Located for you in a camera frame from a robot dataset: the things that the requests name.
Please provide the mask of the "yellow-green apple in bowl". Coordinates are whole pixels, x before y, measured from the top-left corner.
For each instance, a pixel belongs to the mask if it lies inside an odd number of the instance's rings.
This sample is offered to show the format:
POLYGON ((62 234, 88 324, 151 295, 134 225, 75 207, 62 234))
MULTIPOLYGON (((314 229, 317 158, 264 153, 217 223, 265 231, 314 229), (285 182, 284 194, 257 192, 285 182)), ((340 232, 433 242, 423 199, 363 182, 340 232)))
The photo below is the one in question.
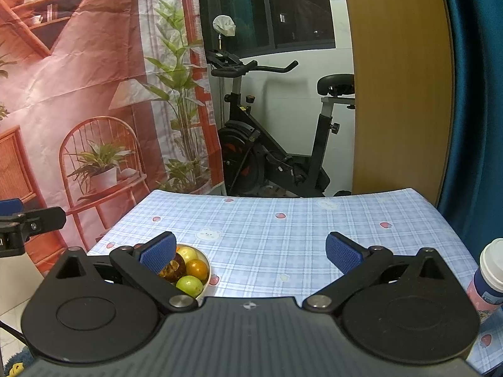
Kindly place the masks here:
POLYGON ((191 260, 198 259, 198 254, 197 254, 196 250, 192 247, 187 246, 187 245, 179 246, 176 249, 176 253, 178 253, 182 257, 182 259, 184 260, 185 263, 188 263, 191 260))

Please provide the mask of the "dark window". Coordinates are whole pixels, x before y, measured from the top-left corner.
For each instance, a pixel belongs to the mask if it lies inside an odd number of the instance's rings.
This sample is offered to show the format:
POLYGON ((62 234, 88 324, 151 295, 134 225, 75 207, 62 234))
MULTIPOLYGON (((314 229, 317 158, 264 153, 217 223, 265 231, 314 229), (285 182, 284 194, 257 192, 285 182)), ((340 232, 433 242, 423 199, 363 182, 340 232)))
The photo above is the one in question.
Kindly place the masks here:
POLYGON ((329 0, 200 0, 206 49, 218 47, 212 22, 220 14, 236 25, 223 49, 241 58, 336 47, 329 0))

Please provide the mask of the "blue plaid tablecloth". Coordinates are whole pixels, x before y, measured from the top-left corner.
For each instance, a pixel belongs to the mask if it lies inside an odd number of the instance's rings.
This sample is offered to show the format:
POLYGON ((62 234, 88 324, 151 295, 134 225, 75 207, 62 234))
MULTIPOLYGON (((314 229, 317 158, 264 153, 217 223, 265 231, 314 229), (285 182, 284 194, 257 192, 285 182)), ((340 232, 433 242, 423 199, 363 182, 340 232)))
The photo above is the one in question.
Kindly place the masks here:
POLYGON ((292 296, 302 301, 340 276, 326 239, 340 232, 399 255, 438 251, 468 285, 477 262, 440 213, 413 189, 332 198, 232 198, 154 191, 91 250, 105 255, 162 232, 202 251, 226 297, 292 296))

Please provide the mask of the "cream fruit bowl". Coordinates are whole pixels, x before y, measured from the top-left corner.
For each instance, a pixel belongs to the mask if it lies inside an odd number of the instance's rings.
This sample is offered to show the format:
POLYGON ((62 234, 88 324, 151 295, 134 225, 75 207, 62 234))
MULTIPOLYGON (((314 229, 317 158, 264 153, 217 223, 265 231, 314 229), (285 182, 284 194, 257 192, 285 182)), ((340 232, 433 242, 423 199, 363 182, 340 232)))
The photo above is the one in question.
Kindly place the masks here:
POLYGON ((206 255, 196 247, 180 244, 176 247, 176 256, 182 258, 182 264, 175 270, 177 280, 173 285, 194 299, 202 300, 212 279, 212 266, 206 255))

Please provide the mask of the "pink printed backdrop cloth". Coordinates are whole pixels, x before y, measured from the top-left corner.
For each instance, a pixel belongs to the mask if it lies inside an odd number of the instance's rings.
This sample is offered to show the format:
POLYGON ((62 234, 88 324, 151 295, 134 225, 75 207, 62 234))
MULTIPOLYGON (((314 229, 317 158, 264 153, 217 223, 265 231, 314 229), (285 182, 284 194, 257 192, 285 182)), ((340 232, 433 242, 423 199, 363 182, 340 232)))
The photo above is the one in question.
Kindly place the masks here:
POLYGON ((1 196, 67 215, 25 246, 40 273, 223 180, 199 0, 1 0, 1 196))

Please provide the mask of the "dark purple passion fruit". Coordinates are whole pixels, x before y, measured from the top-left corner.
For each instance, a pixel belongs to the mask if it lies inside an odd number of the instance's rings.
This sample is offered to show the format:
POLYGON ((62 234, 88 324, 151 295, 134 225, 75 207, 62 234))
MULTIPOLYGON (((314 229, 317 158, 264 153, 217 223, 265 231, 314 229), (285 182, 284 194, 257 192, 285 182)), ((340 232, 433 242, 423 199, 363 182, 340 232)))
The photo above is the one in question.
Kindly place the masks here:
POLYGON ((176 253, 174 259, 171 260, 158 275, 167 282, 176 283, 180 278, 186 275, 185 260, 179 253, 176 253))

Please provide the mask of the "teal curtain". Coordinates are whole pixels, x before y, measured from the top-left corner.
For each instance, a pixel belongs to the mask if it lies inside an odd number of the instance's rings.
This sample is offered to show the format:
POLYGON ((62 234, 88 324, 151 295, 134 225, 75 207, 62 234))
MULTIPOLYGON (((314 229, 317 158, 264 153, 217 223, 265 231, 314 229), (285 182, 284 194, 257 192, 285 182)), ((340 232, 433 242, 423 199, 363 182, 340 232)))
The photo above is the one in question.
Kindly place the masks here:
POLYGON ((438 210, 473 258, 502 235, 502 0, 446 0, 454 116, 438 210))

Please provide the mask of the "wooden door panel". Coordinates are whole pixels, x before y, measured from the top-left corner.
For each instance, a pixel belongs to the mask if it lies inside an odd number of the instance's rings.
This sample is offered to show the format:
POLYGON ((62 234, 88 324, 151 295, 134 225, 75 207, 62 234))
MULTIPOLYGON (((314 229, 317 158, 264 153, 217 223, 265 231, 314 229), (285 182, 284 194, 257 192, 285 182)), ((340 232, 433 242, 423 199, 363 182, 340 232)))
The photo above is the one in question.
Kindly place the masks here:
POLYGON ((411 187, 437 203, 454 59, 445 0, 346 0, 356 82, 353 191, 411 187))

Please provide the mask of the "pink paper cup white lid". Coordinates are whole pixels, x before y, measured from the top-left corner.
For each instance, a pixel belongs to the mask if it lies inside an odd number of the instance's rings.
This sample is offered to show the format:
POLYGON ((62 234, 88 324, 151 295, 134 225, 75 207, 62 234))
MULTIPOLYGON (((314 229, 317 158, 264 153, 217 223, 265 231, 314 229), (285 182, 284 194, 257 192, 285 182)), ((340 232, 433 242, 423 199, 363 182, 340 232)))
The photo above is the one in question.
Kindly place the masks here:
POLYGON ((470 282, 467 294, 481 322, 485 322, 502 306, 503 239, 496 238, 480 254, 479 267, 470 282))

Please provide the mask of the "green apple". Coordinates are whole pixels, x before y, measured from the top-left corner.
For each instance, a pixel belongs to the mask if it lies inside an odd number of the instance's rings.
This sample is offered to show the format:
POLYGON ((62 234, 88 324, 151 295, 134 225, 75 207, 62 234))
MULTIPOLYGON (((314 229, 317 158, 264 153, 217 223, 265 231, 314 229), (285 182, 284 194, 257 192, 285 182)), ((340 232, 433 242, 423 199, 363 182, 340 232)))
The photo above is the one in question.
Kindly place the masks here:
POLYGON ((176 287, 193 298, 197 298, 204 290, 203 283, 196 276, 191 275, 182 276, 176 282, 176 287))

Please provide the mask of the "orange mandarin edge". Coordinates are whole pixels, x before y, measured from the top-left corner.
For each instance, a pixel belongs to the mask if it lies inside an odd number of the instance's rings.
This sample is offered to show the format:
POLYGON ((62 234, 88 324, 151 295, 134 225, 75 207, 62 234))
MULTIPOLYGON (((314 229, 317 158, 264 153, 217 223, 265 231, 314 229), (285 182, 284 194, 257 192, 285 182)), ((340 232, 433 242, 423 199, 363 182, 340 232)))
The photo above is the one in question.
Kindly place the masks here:
POLYGON ((196 259, 186 263, 186 275, 193 276, 205 283, 209 276, 209 267, 206 262, 196 259))

